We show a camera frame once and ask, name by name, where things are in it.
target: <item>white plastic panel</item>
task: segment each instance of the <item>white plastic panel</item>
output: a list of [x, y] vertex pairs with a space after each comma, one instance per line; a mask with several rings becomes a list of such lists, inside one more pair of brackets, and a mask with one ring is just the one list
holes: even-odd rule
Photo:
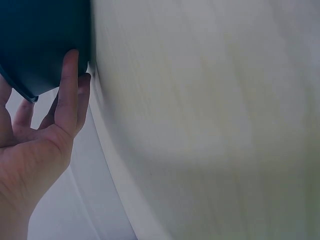
[[319, 238], [319, 4], [93, 6], [91, 109], [137, 237]]

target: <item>curved edge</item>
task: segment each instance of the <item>curved edge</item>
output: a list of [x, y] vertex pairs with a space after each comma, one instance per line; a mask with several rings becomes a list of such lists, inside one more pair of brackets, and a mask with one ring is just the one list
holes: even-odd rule
[[104, 109], [104, 102], [97, 69], [92, 78], [89, 105], [93, 121], [115, 188], [133, 231], [139, 240], [172, 240], [153, 216], [139, 187], [135, 185], [129, 170], [117, 153], [108, 131], [108, 123], [102, 116], [101, 109]]
[[2, 77], [7, 81], [7, 83], [13, 87], [22, 97], [24, 97], [25, 99], [27, 99], [29, 102], [31, 103], [36, 103], [39, 99], [38, 96], [34, 96], [34, 97], [30, 97], [26, 92], [27, 90], [24, 89], [23, 87], [19, 87], [15, 81], [13, 81], [11, 79], [11, 77], [9, 77], [9, 75], [6, 73], [6, 71], [3, 69], [3, 67], [0, 65], [0, 74], [2, 75]]

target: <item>dark teal object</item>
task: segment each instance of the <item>dark teal object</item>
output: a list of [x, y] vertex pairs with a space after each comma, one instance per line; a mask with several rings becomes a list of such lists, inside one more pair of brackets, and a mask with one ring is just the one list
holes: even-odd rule
[[0, 73], [30, 102], [59, 86], [62, 63], [79, 50], [78, 74], [90, 58], [89, 0], [0, 0]]

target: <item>hand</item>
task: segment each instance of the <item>hand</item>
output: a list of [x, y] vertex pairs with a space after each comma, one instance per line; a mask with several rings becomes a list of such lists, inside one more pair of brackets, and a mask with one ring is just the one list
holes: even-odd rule
[[34, 104], [27, 100], [11, 123], [6, 103], [12, 89], [0, 75], [1, 239], [27, 238], [38, 201], [68, 167], [74, 138], [86, 120], [90, 78], [88, 73], [78, 78], [78, 51], [69, 51], [58, 95], [39, 129], [32, 129]]

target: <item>finger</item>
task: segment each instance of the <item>finger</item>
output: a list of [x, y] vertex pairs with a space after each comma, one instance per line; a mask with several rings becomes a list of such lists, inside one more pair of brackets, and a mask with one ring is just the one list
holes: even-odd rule
[[34, 115], [34, 106], [35, 105], [33, 103], [26, 99], [22, 100], [13, 120], [13, 128], [16, 126], [26, 128], [31, 127], [32, 116]]
[[38, 128], [39, 130], [46, 129], [47, 127], [49, 127], [50, 125], [55, 123], [55, 112], [56, 112], [56, 108], [57, 108], [57, 104], [58, 104], [58, 97], [59, 97], [59, 93], [56, 95], [56, 97], [55, 97], [55, 99], [49, 109], [49, 112], [43, 118], [43, 120]]
[[77, 112], [77, 123], [76, 133], [82, 129], [85, 124], [87, 110], [89, 105], [90, 97], [90, 79], [89, 73], [85, 73], [78, 80], [78, 112]]
[[14, 142], [10, 114], [6, 104], [10, 98], [12, 88], [0, 75], [0, 148], [7, 147]]
[[0, 105], [6, 106], [10, 95], [12, 92], [12, 87], [6, 82], [6, 80], [0, 74]]
[[78, 56], [77, 50], [70, 50], [63, 59], [59, 97], [54, 115], [54, 123], [70, 136], [74, 136], [77, 125]]

